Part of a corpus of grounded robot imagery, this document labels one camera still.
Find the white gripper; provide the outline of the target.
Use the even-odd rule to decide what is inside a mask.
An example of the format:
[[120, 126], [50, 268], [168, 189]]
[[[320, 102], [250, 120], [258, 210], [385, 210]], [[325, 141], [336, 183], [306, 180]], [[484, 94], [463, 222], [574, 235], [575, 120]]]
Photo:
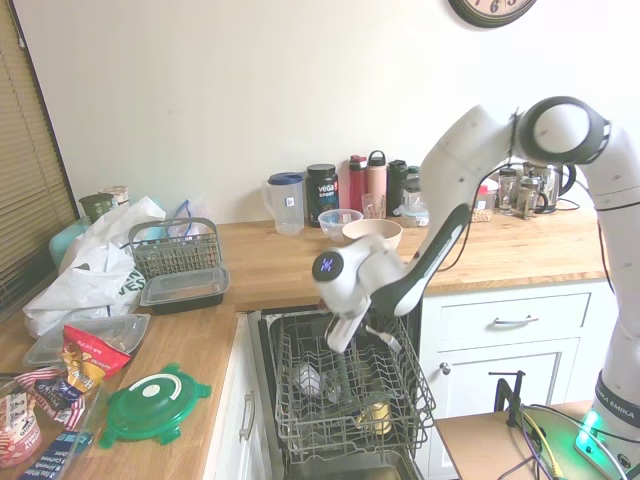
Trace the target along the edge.
[[[344, 352], [352, 340], [363, 318], [369, 310], [370, 304], [364, 303], [355, 310], [341, 312], [334, 315], [325, 331], [328, 347], [334, 352]], [[336, 378], [340, 384], [353, 385], [353, 368], [350, 351], [335, 353], [334, 363]]]

